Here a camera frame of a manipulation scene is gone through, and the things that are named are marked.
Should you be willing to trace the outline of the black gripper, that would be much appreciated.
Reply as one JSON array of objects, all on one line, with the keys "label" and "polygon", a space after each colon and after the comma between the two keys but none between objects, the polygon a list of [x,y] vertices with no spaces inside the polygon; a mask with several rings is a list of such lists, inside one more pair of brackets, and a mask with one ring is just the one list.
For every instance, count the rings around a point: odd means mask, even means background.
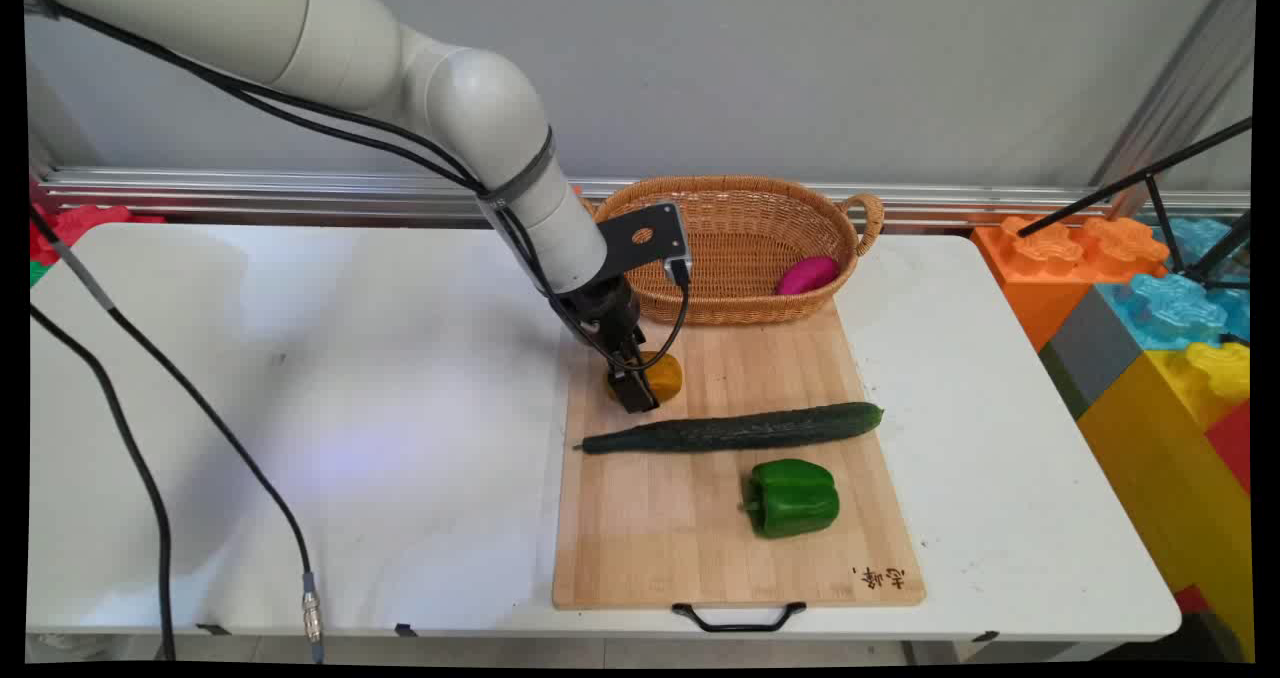
[{"label": "black gripper", "polygon": [[660,406],[645,365],[657,354],[640,354],[639,301],[627,278],[614,276],[558,296],[568,326],[584,344],[604,356],[611,372],[611,395],[627,413],[653,412]]}]

